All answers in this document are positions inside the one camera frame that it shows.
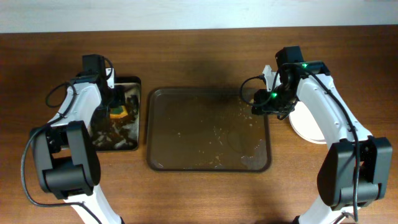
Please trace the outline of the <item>pinkish white plate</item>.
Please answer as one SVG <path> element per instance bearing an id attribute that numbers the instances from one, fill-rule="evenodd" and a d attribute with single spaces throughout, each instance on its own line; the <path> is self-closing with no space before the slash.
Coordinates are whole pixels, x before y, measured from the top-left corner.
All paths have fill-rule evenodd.
<path id="1" fill-rule="evenodd" d="M 298 101 L 294 110 L 289 114 L 290 125 L 304 140 L 314 144 L 326 144 L 315 118 L 304 103 Z"/>

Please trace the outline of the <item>green orange sponge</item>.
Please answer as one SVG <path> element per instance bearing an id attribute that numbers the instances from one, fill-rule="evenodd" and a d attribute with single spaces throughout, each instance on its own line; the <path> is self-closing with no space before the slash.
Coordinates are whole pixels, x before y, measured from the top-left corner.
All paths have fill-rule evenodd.
<path id="1" fill-rule="evenodd" d="M 121 105 L 116 108 L 111 108 L 109 117 L 111 119 L 121 119 L 123 117 L 126 117 L 127 115 L 128 112 L 126 107 L 124 105 Z"/>

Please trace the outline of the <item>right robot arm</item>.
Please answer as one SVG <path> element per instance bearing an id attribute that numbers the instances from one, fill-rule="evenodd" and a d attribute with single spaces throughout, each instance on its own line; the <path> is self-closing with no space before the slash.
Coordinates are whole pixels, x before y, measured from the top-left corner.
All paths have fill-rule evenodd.
<path id="1" fill-rule="evenodd" d="M 349 110 L 322 61 L 306 61 L 298 46 L 275 54 L 277 71 L 266 67 L 266 84 L 254 94 L 252 113 L 286 118 L 298 102 L 308 109 L 322 132 L 328 153 L 317 175 L 318 197 L 294 223 L 341 223 L 358 210 L 384 198 L 392 145 L 375 138 Z"/>

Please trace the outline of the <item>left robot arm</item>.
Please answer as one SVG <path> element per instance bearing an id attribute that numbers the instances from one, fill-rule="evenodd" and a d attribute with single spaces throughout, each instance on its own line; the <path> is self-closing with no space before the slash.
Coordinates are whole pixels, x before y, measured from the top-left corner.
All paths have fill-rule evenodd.
<path id="1" fill-rule="evenodd" d="M 57 203 L 40 203 L 25 182 L 25 159 L 21 158 L 21 182 L 29 202 L 38 207 L 72 207 L 84 223 L 123 223 L 100 186 L 101 168 L 90 136 L 92 124 L 108 121 L 117 105 L 114 68 L 109 59 L 91 54 L 82 57 L 82 72 L 61 84 L 63 102 L 56 115 L 30 132 L 25 150 L 31 150 L 40 188 L 53 194 Z"/>

